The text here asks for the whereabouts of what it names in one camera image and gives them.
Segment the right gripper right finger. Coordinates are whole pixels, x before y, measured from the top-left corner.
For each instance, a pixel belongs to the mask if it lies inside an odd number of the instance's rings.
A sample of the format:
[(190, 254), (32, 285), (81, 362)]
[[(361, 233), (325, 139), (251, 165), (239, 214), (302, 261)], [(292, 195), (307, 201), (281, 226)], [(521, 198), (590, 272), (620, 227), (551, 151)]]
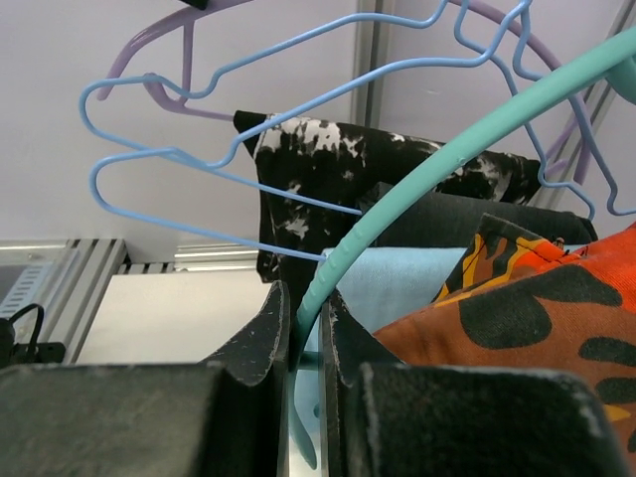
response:
[(326, 476), (627, 476), (598, 400), (537, 369), (414, 367), (333, 294), (320, 314)]

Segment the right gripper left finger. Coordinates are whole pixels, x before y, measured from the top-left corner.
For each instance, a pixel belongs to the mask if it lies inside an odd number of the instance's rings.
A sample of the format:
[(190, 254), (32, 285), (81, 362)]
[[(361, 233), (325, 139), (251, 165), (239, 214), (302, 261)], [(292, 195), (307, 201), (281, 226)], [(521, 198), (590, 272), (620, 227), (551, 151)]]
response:
[(22, 365), (1, 374), (5, 476), (285, 476), (290, 298), (197, 364)]

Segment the orange camouflage trousers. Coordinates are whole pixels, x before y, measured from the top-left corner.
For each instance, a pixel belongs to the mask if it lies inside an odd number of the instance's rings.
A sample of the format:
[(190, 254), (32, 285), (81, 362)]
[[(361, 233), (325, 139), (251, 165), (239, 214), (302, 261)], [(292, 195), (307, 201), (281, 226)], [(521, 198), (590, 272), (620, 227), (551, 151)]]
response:
[(486, 215), (433, 302), (375, 334), (405, 363), (582, 377), (635, 450), (635, 231), (567, 250)]

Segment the teal plastic hanger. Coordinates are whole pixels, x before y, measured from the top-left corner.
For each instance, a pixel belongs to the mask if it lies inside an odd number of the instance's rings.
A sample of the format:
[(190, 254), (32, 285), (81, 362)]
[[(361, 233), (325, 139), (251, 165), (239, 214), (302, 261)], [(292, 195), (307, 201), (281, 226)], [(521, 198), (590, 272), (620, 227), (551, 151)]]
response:
[(331, 476), (631, 476), (635, 231), (568, 252), (485, 217), (424, 309), (368, 333), (335, 287), (367, 245), (453, 168), (599, 79), (635, 97), (627, 30), (536, 82), (414, 169), (343, 237), (297, 312), (322, 343), (319, 447)]

